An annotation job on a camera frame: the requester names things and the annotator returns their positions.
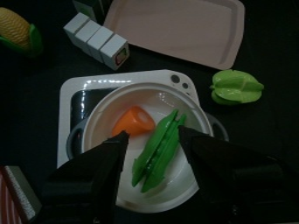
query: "white plate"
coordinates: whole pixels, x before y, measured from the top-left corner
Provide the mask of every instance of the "white plate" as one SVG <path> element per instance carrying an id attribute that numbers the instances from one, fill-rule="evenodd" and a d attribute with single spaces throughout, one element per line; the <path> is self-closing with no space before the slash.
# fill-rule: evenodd
<path id="1" fill-rule="evenodd" d="M 239 0 L 114 0 L 104 26 L 135 46 L 224 70 L 238 55 L 244 11 Z"/>
<path id="2" fill-rule="evenodd" d="M 163 84 L 136 83 L 115 90 L 95 107 L 83 133 L 84 151 L 111 137 L 118 118 L 135 105 L 148 112 L 155 123 L 179 109 L 179 115 L 187 115 L 187 127 L 212 133 L 204 112 L 187 94 Z M 158 213 L 179 206 L 199 189 L 182 147 L 167 167 L 163 183 L 147 193 L 140 193 L 140 185 L 132 187 L 132 164 L 148 137 L 150 134 L 130 138 L 116 197 L 120 207 L 139 213 Z"/>

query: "red box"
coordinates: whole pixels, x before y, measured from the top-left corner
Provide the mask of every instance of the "red box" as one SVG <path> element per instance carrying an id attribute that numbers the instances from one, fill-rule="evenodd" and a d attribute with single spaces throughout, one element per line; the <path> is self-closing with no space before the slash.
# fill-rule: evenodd
<path id="1" fill-rule="evenodd" d="M 17 166 L 0 166 L 0 195 L 0 223 L 30 223 L 42 203 Z"/>

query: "toy food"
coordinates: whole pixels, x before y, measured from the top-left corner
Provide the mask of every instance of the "toy food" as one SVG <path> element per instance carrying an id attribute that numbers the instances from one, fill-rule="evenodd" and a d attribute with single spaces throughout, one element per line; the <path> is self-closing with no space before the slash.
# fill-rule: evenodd
<path id="1" fill-rule="evenodd" d="M 172 161 L 179 146 L 179 125 L 184 124 L 186 115 L 175 120 L 179 110 L 158 123 L 154 134 L 151 135 L 144 150 L 135 160 L 132 168 L 132 186 L 144 178 L 142 193 L 156 187 L 163 179 L 166 168 Z"/>
<path id="2" fill-rule="evenodd" d="M 119 118 L 112 129 L 112 136 L 124 130 L 131 137 L 144 134 L 155 129 L 154 118 L 138 106 L 134 106 Z"/>
<path id="3" fill-rule="evenodd" d="M 0 7 L 0 41 L 30 58 L 43 52 L 42 35 L 21 16 Z"/>
<path id="4" fill-rule="evenodd" d="M 264 85 L 255 77 L 236 70 L 224 70 L 212 76 L 211 98 L 222 105 L 236 105 L 256 101 Z"/>

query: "green pea pod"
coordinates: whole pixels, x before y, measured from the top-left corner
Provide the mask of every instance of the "green pea pod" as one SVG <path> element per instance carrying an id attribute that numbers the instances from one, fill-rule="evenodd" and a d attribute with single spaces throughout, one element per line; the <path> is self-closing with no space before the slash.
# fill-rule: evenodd
<path id="1" fill-rule="evenodd" d="M 136 184 L 146 175 L 146 165 L 150 163 L 154 157 L 155 150 L 158 148 L 159 143 L 163 141 L 166 131 L 171 127 L 171 123 L 174 122 L 178 112 L 178 109 L 174 110 L 172 113 L 156 125 L 154 134 L 151 135 L 151 138 L 146 143 L 144 150 L 139 158 L 135 160 L 132 186 L 136 186 Z"/>
<path id="2" fill-rule="evenodd" d="M 175 152 L 179 146 L 179 129 L 178 127 L 184 124 L 186 115 L 178 122 L 172 124 L 170 131 L 167 132 L 166 141 L 159 146 L 159 155 L 156 155 L 156 160 L 151 163 L 150 171 L 144 180 L 144 185 L 142 188 L 142 193 L 146 193 L 150 189 L 155 188 L 164 180 L 164 172 L 168 164 L 171 163 Z"/>
<path id="3" fill-rule="evenodd" d="M 186 121 L 186 115 L 182 115 L 179 121 L 175 121 L 178 112 L 176 109 L 158 123 L 144 150 L 135 160 L 132 185 L 135 186 L 142 178 L 144 178 L 143 193 L 162 183 L 167 165 L 174 159 L 179 146 L 178 127 L 183 125 Z"/>
<path id="4" fill-rule="evenodd" d="M 255 77 L 236 70 L 224 70 L 212 77 L 211 98 L 219 104 L 235 105 L 254 102 L 262 96 L 264 85 Z"/>

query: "pink tray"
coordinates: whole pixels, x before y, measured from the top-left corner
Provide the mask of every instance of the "pink tray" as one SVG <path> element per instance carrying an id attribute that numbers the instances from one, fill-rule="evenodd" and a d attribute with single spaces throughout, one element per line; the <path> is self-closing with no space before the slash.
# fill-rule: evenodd
<path id="1" fill-rule="evenodd" d="M 243 38 L 238 0 L 115 0 L 104 26 L 128 43 L 208 67 L 232 67 Z"/>

